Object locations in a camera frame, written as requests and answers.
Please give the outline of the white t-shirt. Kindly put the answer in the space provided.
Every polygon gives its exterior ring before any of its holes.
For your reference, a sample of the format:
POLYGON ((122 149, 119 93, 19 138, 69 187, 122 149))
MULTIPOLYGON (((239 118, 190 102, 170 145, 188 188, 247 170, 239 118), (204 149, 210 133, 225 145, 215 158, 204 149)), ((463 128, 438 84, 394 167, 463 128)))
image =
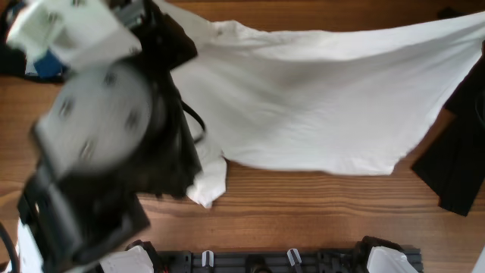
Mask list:
POLYGON ((388 175, 477 63, 484 15, 357 32, 265 32, 161 1, 198 55, 171 73, 205 122, 188 197, 226 190, 227 161, 278 171, 388 175))

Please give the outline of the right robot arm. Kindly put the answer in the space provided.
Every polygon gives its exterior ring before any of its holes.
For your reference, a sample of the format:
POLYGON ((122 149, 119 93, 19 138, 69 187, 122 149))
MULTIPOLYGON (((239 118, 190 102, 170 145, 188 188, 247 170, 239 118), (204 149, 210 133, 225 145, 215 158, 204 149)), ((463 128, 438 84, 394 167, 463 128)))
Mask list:
POLYGON ((484 272, 484 253, 472 265, 457 249, 420 249, 365 236, 350 252, 349 270, 361 273, 484 272))

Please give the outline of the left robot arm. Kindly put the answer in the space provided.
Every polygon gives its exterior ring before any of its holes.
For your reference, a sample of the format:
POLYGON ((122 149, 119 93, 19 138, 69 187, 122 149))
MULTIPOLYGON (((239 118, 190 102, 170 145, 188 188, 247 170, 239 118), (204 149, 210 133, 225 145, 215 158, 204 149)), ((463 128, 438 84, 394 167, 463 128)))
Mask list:
POLYGON ((69 68, 31 129, 39 161, 20 222, 43 272, 88 268, 149 226, 139 194, 182 198, 202 170, 171 76, 197 49, 153 1, 34 1, 7 22, 9 46, 69 68))

